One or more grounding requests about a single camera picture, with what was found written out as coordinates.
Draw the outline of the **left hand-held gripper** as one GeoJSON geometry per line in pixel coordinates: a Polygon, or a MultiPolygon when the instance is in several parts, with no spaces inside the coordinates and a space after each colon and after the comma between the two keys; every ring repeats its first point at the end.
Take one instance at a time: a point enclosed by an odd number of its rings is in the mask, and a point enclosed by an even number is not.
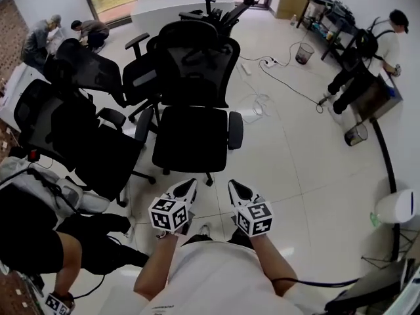
{"type": "Polygon", "coordinates": [[[148,208],[156,238],[168,234],[187,235],[195,214],[191,212],[197,194],[197,180],[190,178],[169,187],[160,197],[155,197],[148,208]]]}

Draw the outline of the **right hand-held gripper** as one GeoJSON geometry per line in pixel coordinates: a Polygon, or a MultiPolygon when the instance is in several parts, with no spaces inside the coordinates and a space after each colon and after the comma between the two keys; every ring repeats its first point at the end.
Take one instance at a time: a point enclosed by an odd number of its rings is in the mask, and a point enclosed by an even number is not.
{"type": "Polygon", "coordinates": [[[236,226],[242,232],[248,237],[255,237],[270,231],[273,222],[271,203],[254,187],[230,180],[228,192],[236,216],[236,226]]]}

